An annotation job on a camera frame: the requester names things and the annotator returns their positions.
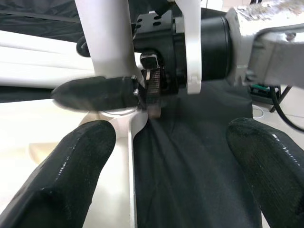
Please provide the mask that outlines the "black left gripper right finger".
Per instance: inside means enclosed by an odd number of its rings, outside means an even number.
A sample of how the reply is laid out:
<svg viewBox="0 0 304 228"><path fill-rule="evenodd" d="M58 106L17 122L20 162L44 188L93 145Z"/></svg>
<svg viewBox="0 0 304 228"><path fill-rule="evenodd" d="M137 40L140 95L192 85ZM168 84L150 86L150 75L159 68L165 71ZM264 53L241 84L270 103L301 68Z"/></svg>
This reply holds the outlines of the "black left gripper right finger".
<svg viewBox="0 0 304 228"><path fill-rule="evenodd" d="M304 151L286 133L250 118L228 124L228 145L272 228L304 226Z"/></svg>

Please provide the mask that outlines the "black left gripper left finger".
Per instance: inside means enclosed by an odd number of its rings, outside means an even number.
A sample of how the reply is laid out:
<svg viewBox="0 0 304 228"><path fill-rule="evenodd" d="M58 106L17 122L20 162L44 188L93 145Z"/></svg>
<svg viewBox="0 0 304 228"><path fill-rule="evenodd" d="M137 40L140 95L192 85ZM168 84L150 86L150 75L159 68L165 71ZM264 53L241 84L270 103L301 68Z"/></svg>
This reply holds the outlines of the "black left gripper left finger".
<svg viewBox="0 0 304 228"><path fill-rule="evenodd" d="M66 135L3 210L1 227L82 227L115 141L114 127L105 120Z"/></svg>

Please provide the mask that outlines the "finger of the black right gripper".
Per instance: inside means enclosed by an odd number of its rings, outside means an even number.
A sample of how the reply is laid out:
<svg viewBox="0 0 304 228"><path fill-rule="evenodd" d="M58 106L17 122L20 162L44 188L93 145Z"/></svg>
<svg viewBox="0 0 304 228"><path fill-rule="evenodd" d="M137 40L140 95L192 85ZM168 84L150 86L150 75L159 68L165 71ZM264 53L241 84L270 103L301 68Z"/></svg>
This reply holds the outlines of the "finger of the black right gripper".
<svg viewBox="0 0 304 228"><path fill-rule="evenodd" d="M136 89L137 82L131 77L95 76L66 82L52 91L51 98L73 110L110 111L137 107Z"/></svg>
<svg viewBox="0 0 304 228"><path fill-rule="evenodd" d="M76 51L82 57L90 57L85 36L82 36L76 43Z"/></svg>

